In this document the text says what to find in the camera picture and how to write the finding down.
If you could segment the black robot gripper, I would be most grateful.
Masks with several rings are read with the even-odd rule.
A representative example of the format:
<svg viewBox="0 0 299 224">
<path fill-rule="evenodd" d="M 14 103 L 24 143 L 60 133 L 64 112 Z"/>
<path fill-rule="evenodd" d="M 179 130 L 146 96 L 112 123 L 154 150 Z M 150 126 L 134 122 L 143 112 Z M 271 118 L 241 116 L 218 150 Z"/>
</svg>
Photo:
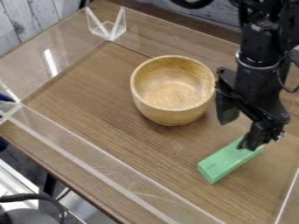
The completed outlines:
<svg viewBox="0 0 299 224">
<path fill-rule="evenodd" d="M 234 122 L 239 113 L 247 116 L 253 124 L 238 149 L 255 151 L 271 140 L 279 140 L 291 120 L 279 98 L 291 62 L 286 58 L 258 61 L 242 56 L 237 57 L 237 62 L 237 71 L 218 68 L 217 113 L 222 125 Z"/>
</svg>

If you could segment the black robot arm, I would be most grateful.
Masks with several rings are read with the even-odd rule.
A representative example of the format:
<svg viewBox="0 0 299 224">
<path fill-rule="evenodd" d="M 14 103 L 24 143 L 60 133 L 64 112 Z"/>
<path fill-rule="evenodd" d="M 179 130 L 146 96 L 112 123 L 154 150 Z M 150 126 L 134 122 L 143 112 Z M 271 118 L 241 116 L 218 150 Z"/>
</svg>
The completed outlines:
<svg viewBox="0 0 299 224">
<path fill-rule="evenodd" d="M 238 0 L 238 18 L 238 69 L 218 69 L 217 111 L 221 124 L 241 115 L 253 121 L 238 144 L 253 151 L 283 137 L 291 120 L 279 95 L 299 91 L 286 85 L 290 66 L 299 66 L 299 0 Z"/>
</svg>

